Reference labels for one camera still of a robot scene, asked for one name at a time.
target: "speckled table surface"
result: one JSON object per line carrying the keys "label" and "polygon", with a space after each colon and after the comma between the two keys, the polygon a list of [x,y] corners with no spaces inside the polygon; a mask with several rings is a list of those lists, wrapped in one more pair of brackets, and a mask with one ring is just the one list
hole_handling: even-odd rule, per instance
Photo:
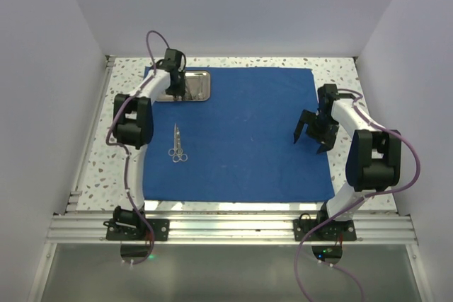
{"label": "speckled table surface", "polygon": [[[77,211],[113,210],[124,195],[122,172],[124,152],[105,144],[105,136],[112,122],[113,98],[117,93],[133,90],[142,80],[144,67],[149,58],[117,58],[105,93],[101,115],[93,135],[93,143],[82,170],[78,191]],[[188,58],[189,67],[292,67],[311,69],[318,88],[325,83],[336,83],[341,88],[362,92],[354,61],[351,58],[245,58],[215,57]],[[365,101],[361,106],[367,109]],[[348,157],[350,137],[340,128],[334,148],[328,152],[333,189],[337,192],[346,181],[345,164]],[[131,159],[135,150],[130,149]],[[147,201],[147,211],[299,211],[318,209],[321,203],[231,203],[231,202],[162,202]],[[366,202],[361,211],[395,212],[393,196],[377,196]]]}

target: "white wall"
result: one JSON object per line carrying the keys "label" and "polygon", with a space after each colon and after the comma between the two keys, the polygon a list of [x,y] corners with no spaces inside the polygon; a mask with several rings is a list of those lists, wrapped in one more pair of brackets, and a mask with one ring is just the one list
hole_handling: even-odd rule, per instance
{"label": "white wall", "polygon": [[146,55],[153,28],[192,56],[351,57],[391,0],[77,1],[105,54]]}
{"label": "white wall", "polygon": [[105,59],[76,0],[0,8],[0,301],[16,302],[64,211]]}
{"label": "white wall", "polygon": [[[410,213],[436,301],[453,296],[453,1],[393,0],[358,59],[371,113],[420,154],[416,186],[397,197]],[[414,163],[406,152],[401,183]]]}

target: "blue cloth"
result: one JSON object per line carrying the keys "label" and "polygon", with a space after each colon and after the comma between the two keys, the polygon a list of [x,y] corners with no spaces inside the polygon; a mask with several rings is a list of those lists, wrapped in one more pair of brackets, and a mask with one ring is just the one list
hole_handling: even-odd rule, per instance
{"label": "blue cloth", "polygon": [[[306,134],[293,144],[302,110],[317,109],[311,70],[203,69],[211,74],[209,100],[153,104],[145,199],[320,202],[333,197],[327,155],[316,155],[319,145]],[[175,122],[188,155],[184,163],[173,163],[168,155]]]}

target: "scissors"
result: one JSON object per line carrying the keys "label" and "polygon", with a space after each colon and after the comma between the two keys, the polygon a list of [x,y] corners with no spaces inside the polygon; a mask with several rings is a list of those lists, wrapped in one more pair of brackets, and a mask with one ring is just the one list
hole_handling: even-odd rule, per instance
{"label": "scissors", "polygon": [[173,133],[173,148],[168,150],[168,155],[171,156],[174,163],[185,162],[188,159],[188,156],[181,148],[181,135],[179,133],[179,128],[176,126],[176,123]]}

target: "black mounting base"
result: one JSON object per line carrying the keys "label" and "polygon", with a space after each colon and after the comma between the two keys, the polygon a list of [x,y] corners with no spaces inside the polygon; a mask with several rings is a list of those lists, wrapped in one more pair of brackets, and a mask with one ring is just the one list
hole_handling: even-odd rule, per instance
{"label": "black mounting base", "polygon": [[[154,232],[154,240],[164,242],[168,240],[168,232],[170,230],[170,221],[168,219],[147,219],[151,224]],[[106,240],[145,240],[145,236],[138,236],[136,228],[121,226],[107,228]]]}
{"label": "black mounting base", "polygon": [[[292,222],[294,239],[297,242],[300,242],[305,234],[318,224],[319,222],[316,219],[295,219]],[[342,241],[357,240],[354,221],[332,221],[323,228],[315,231],[315,233],[311,234],[309,240],[336,242],[341,235],[343,235]]]}

